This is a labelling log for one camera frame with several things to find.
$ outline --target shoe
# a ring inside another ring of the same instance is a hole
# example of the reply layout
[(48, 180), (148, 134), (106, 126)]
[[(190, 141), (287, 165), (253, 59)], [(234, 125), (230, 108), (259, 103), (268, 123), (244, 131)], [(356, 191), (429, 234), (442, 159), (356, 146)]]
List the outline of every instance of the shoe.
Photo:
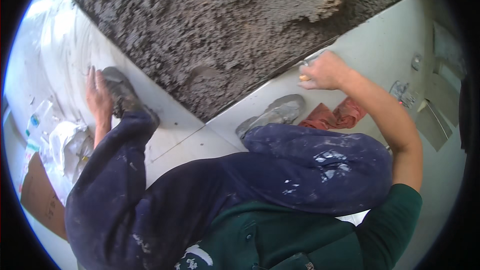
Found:
[(235, 133), (243, 140), (249, 130), (259, 126), (269, 123), (292, 124), (304, 110), (305, 100), (300, 94), (286, 95), (273, 101), (260, 116), (245, 120)]
[(138, 98), (129, 79), (115, 67), (102, 70), (105, 85), (112, 94), (113, 115), (122, 118), (125, 112), (144, 111), (152, 118), (155, 128), (160, 124), (159, 116)]

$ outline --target cloth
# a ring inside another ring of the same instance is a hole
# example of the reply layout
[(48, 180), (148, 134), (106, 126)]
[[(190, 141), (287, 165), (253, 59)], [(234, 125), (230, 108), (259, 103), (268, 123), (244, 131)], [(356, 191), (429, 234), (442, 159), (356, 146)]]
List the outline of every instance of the cloth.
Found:
[(383, 202), (391, 157), (363, 134), (270, 124), (245, 136), (249, 153), (191, 161), (147, 190), (144, 151), (155, 128), (124, 114), (72, 189), (65, 226), (80, 264), (171, 269), (219, 213), (249, 201), (341, 216)]
[(366, 114), (356, 101), (347, 97), (333, 112), (321, 103), (298, 125), (314, 129), (351, 129)]
[(412, 237), (421, 206), (417, 191), (404, 184), (393, 185), (385, 203), (357, 227), (328, 215), (241, 204), (215, 218), (175, 268), (392, 269)]

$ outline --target wet concrete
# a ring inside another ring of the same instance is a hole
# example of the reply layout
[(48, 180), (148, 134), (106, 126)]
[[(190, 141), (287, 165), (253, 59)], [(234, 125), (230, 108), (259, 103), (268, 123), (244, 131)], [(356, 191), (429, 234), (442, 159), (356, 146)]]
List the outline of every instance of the wet concrete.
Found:
[(75, 0), (206, 121), (268, 72), (399, 0)]

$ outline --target navy blue pants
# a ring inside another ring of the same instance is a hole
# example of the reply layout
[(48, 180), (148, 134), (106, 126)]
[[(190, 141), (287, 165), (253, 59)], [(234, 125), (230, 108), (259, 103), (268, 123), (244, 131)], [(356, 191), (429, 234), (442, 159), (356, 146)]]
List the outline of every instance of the navy blue pants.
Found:
[(392, 159), (363, 134), (269, 124), (252, 129), (249, 153), (191, 161), (147, 190), (144, 151), (155, 128), (125, 113), (99, 143), (66, 204), (68, 240), (95, 269), (172, 269), (223, 210), (264, 201), (341, 216), (380, 204)]

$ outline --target mortar stain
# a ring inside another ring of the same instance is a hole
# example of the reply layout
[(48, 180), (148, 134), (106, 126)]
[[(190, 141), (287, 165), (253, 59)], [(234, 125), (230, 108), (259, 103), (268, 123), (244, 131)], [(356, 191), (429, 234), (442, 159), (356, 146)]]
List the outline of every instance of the mortar stain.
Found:
[(75, 0), (203, 121), (268, 72), (399, 0)]

